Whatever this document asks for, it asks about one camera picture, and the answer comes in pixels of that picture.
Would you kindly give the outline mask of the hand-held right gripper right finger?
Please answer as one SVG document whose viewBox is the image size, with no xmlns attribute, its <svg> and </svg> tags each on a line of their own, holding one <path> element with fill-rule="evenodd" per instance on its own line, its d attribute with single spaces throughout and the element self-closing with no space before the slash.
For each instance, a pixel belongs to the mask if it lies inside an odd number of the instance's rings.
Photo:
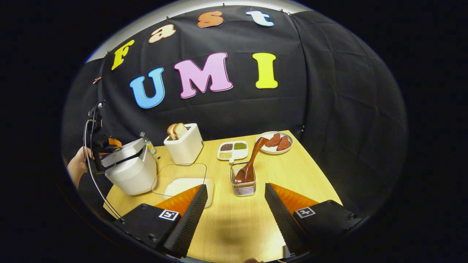
<svg viewBox="0 0 468 263">
<path fill-rule="evenodd" d="M 333 200 L 317 202 L 274 183 L 265 199 L 289 251 L 317 255 L 351 233 L 363 217 Z"/>
</svg>

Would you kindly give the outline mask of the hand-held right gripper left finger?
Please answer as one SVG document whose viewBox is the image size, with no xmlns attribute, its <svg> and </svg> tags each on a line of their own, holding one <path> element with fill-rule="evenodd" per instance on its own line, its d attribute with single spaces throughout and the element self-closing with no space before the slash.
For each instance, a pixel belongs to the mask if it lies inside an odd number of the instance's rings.
<svg viewBox="0 0 468 263">
<path fill-rule="evenodd" d="M 152 251 L 185 258 L 207 200 L 200 184 L 157 205 L 141 203 L 113 225 Z"/>
</svg>

